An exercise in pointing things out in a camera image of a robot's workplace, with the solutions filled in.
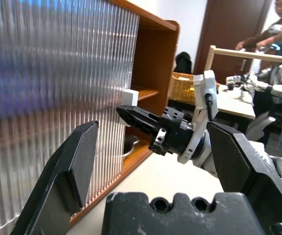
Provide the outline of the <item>white door handle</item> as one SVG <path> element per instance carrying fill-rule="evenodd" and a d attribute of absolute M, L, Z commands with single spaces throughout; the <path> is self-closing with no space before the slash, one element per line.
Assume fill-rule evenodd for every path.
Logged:
<path fill-rule="evenodd" d="M 121 106 L 137 106 L 139 91 L 125 89 L 121 95 Z"/>

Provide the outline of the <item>dark brown room door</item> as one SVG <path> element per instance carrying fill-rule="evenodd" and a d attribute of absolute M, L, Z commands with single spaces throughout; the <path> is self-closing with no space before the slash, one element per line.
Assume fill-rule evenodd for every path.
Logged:
<path fill-rule="evenodd" d="M 193 74 L 201 74 L 209 48 L 232 49 L 260 34 L 272 0 L 208 0 Z"/>

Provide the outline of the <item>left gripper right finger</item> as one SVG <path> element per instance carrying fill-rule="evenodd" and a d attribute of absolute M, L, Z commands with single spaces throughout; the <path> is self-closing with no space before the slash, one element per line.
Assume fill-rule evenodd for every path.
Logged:
<path fill-rule="evenodd" d="M 217 122 L 206 125 L 215 169 L 224 192 L 244 194 L 251 218 L 266 234 L 282 235 L 282 177 L 244 134 Z"/>

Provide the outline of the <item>brown wooden cabinet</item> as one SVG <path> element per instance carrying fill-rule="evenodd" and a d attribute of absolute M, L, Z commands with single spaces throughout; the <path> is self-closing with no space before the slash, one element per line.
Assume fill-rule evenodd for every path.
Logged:
<path fill-rule="evenodd" d="M 108 1 L 140 17 L 130 87 L 139 91 L 138 106 L 160 115 L 168 101 L 180 25 L 176 21 L 162 19 L 128 0 Z M 129 177 L 151 155 L 148 136 L 130 127 L 126 128 L 125 135 L 135 135 L 140 142 L 132 153 L 123 159 L 121 173 L 117 179 L 95 199 L 90 200 L 82 212 L 72 217 L 71 228 L 83 224 L 111 190 Z"/>

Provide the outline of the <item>black bag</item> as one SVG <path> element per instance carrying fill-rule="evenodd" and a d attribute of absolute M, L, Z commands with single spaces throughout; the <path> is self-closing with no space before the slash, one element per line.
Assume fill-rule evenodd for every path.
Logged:
<path fill-rule="evenodd" d="M 192 61 L 191 57 L 187 52 L 181 52 L 176 56 L 176 67 L 174 72 L 191 74 L 192 72 Z"/>

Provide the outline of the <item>light wooden frame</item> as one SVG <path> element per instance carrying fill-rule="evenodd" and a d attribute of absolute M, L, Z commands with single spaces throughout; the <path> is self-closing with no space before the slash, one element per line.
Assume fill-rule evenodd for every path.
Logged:
<path fill-rule="evenodd" d="M 222 49 L 222 48 L 217 48 L 216 46 L 211 45 L 208 51 L 204 71 L 211 70 L 213 58 L 215 54 L 232 56 L 232 57 L 240 57 L 240 58 L 246 58 L 246 59 L 260 59 L 260 60 L 265 60 L 265 61 L 282 63 L 282 56 L 261 54 L 261 53 L 254 53 L 254 52 L 242 52 L 242 51 L 231 50 L 231 49 Z"/>

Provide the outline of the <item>wicker basket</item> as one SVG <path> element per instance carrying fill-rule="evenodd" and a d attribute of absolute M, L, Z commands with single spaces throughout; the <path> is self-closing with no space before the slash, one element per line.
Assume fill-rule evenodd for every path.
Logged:
<path fill-rule="evenodd" d="M 171 77 L 169 98 L 205 106 L 205 98 L 210 96 L 212 104 L 217 105 L 218 88 L 219 84 L 212 70 L 206 70 L 200 75 L 174 72 Z"/>

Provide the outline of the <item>beige side table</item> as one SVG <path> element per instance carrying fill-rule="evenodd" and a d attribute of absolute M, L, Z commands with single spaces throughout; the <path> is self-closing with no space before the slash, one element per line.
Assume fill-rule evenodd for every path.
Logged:
<path fill-rule="evenodd" d="M 236 115 L 243 118 L 255 119 L 253 109 L 254 94 L 242 91 L 239 88 L 228 90 L 226 85 L 220 85 L 217 94 L 217 107 L 220 112 Z"/>

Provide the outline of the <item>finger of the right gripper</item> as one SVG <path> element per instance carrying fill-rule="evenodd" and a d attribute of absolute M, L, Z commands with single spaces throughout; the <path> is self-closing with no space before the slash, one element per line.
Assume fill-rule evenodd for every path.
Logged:
<path fill-rule="evenodd" d="M 159 124 L 158 125 L 136 124 L 136 125 L 130 125 L 130 126 L 146 134 L 147 136 L 151 138 L 151 140 L 155 139 L 159 131 L 159 127 L 158 127 Z"/>
<path fill-rule="evenodd" d="M 150 113 L 138 106 L 118 106 L 116 108 L 119 117 L 127 125 L 146 124 L 146 125 L 158 125 L 160 117 Z"/>

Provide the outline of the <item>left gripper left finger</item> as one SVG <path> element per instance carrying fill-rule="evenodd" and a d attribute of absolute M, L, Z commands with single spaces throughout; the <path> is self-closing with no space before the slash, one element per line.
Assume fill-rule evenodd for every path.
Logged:
<path fill-rule="evenodd" d="M 66 235 L 85 206 L 99 124 L 79 125 L 51 155 L 10 235 Z"/>

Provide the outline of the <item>silver metal bowl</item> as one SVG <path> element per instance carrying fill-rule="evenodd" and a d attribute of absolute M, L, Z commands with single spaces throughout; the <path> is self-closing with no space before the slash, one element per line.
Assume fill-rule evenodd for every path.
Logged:
<path fill-rule="evenodd" d="M 138 143 L 139 143 L 139 138 L 137 136 L 135 135 L 125 136 L 122 160 L 125 160 L 134 151 L 134 148 Z"/>

